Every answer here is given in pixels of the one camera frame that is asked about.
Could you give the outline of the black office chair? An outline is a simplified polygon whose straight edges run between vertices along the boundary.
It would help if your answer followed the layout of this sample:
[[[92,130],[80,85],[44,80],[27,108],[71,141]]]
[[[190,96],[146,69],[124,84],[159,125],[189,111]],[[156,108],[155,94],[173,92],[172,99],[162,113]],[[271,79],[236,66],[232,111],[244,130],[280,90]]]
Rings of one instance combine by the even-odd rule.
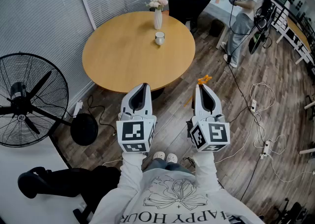
[[[182,22],[189,23],[189,30],[195,33],[197,19],[211,0],[168,0],[169,16]]]
[[[30,199],[37,194],[65,197],[81,195],[86,207],[73,210],[73,214],[79,224],[88,224],[89,214],[94,213],[101,199],[117,187],[120,175],[117,168],[102,165],[92,171],[84,168],[51,171],[35,167],[18,177],[18,187]]]

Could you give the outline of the pink flower bouquet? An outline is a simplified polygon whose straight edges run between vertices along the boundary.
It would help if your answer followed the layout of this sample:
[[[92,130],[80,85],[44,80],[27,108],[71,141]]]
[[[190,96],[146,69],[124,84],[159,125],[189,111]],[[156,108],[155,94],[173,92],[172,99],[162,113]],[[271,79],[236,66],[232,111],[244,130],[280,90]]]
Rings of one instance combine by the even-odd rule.
[[[150,0],[150,2],[146,4],[147,7],[157,10],[163,10],[163,8],[167,5],[168,0]]]

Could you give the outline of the black trash bin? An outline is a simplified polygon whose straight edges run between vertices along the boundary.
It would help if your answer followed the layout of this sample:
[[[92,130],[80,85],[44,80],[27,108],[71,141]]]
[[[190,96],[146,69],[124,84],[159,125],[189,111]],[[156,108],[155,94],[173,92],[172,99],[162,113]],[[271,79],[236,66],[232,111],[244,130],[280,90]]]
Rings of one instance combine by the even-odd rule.
[[[209,35],[213,37],[218,37],[221,34],[223,29],[224,29],[224,23],[219,19],[215,19],[211,23]]]

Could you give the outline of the white ribbed vase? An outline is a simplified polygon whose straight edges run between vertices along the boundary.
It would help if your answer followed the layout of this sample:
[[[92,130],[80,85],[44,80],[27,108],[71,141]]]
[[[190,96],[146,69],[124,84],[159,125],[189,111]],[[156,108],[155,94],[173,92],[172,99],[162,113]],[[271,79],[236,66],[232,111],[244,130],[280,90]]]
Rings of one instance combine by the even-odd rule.
[[[155,9],[154,12],[154,27],[156,30],[160,30],[162,27],[162,11],[160,9]]]

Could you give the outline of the round wooden table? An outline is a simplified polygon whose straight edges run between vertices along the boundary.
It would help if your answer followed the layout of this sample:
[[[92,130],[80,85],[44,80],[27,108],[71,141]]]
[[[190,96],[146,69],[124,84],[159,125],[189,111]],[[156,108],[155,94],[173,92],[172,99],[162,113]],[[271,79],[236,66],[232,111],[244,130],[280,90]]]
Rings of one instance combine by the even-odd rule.
[[[82,51],[94,28],[146,9],[149,0],[0,0],[0,57],[18,52],[42,56],[66,78],[69,104],[92,86]]]

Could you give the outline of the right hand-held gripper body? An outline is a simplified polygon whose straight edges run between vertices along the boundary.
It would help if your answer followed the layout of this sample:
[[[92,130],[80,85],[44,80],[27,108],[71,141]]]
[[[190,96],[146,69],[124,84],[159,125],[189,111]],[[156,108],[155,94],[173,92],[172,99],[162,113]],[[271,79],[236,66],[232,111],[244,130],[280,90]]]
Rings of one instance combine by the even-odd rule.
[[[198,152],[218,152],[230,144],[230,127],[223,114],[193,116],[190,137]]]

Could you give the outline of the person's legs in jeans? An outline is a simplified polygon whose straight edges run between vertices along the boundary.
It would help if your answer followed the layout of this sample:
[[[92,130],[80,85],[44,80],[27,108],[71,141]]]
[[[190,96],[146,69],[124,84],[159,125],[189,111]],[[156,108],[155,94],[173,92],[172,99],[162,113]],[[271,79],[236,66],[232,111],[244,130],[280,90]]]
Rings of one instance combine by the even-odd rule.
[[[144,174],[150,174],[150,175],[192,175],[192,173],[181,166],[178,163],[174,162],[167,162],[165,160],[162,160],[160,158],[153,159],[150,165],[146,168],[146,170],[143,172]]]

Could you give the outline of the person's right forearm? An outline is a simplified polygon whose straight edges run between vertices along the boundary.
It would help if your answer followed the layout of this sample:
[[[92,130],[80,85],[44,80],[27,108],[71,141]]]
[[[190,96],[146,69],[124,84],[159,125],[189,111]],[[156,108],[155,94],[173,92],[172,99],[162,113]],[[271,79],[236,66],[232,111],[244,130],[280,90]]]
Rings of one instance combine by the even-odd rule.
[[[195,163],[195,184],[210,195],[221,189],[212,152],[196,152],[192,159]]]

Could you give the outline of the person's left forearm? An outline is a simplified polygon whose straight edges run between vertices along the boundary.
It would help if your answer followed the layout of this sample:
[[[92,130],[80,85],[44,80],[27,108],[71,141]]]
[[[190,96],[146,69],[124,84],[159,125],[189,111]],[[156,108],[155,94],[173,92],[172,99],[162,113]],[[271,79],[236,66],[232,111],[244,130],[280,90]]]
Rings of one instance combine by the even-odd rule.
[[[142,163],[146,156],[143,153],[123,153],[123,165],[118,189],[121,192],[136,195],[140,191],[143,177]]]

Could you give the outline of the black chair base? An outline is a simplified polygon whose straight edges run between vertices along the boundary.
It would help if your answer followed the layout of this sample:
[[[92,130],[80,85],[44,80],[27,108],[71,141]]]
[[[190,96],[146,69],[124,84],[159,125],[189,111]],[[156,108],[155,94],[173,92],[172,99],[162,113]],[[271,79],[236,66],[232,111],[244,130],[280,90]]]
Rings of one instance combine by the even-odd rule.
[[[274,206],[278,216],[271,221],[271,224],[301,224],[305,219],[308,210],[298,202],[295,202],[290,210],[287,210],[289,199],[285,198],[285,206],[280,210]]]

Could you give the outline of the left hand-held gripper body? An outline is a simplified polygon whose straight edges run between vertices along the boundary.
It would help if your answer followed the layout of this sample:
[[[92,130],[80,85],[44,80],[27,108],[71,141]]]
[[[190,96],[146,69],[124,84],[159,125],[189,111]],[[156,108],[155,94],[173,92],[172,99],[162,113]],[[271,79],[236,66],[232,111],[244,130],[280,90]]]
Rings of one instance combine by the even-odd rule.
[[[119,113],[116,121],[118,144],[124,153],[148,153],[156,133],[154,115]]]

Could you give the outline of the white desk with wooden top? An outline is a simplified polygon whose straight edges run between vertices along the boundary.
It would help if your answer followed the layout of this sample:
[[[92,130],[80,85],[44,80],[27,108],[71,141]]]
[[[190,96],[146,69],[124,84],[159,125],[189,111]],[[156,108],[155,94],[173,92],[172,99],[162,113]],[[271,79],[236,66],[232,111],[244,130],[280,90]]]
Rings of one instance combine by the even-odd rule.
[[[301,61],[305,61],[306,63],[311,62],[313,65],[315,65],[315,62],[311,56],[311,48],[307,41],[306,36],[302,33],[302,31],[298,28],[294,22],[286,17],[286,28],[283,30],[282,26],[284,25],[284,21],[278,26],[276,29],[277,32],[280,33],[280,37],[276,41],[278,44],[283,38],[285,38],[292,46],[293,50],[297,51],[300,55],[300,59],[298,59],[295,64],[300,63]],[[295,42],[294,39],[291,39],[286,33],[288,31],[293,32],[294,38],[297,39],[297,42]]]

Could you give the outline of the person's white printed sweatshirt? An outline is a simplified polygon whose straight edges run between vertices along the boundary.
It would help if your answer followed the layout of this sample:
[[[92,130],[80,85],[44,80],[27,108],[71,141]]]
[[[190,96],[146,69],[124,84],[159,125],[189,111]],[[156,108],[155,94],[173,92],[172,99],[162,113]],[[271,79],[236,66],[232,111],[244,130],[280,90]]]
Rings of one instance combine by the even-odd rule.
[[[140,191],[112,190],[90,224],[264,224],[249,208],[220,189],[206,194],[194,175],[142,177]]]

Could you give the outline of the black standing fan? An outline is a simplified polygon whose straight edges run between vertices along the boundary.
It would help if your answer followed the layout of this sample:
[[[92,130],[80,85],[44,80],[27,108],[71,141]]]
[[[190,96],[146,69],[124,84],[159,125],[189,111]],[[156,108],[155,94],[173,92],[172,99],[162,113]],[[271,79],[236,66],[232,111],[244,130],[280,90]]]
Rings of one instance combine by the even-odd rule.
[[[70,127],[77,144],[92,144],[98,135],[95,118],[81,113],[65,121],[68,100],[64,75],[47,59],[28,53],[0,57],[0,145],[33,145],[60,124]]]

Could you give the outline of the table with pale blue cloth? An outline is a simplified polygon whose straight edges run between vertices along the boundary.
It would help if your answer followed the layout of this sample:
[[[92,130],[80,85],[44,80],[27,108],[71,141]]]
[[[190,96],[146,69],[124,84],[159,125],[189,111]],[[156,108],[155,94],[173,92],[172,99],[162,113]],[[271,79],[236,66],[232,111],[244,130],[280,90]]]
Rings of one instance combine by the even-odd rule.
[[[221,36],[216,45],[219,49],[224,37],[228,33],[230,26],[235,22],[236,16],[240,12],[239,6],[233,6],[228,0],[211,0],[210,3],[205,7],[204,11],[213,16],[215,19],[220,20],[224,23],[224,29],[221,32]]]

